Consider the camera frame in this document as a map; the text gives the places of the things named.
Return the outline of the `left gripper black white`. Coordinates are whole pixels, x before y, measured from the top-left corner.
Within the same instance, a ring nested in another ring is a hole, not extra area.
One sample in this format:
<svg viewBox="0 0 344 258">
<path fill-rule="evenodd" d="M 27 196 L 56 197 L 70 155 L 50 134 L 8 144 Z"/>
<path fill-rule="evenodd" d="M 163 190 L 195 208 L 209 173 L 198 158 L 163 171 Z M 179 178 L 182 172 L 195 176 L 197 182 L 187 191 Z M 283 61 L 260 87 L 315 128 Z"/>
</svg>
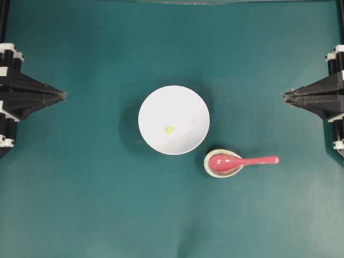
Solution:
<svg viewBox="0 0 344 258">
<path fill-rule="evenodd" d="M 1 158 L 17 139 L 20 120 L 65 99 L 66 93 L 20 72 L 24 56 L 13 43 L 1 43 L 1 85 L 12 90 L 42 94 L 1 94 Z"/>
</svg>

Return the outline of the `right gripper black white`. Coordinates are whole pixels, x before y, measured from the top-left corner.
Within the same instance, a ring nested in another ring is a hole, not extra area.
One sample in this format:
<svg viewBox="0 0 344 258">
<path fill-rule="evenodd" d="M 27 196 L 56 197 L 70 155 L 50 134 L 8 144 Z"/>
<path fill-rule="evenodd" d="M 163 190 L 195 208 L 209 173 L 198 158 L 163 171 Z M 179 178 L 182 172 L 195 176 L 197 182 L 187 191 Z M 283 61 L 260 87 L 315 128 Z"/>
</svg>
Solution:
<svg viewBox="0 0 344 258">
<path fill-rule="evenodd" d="M 329 76 L 283 95 L 285 103 L 312 112 L 332 124 L 333 149 L 343 157 L 343 45 L 325 57 Z"/>
</svg>

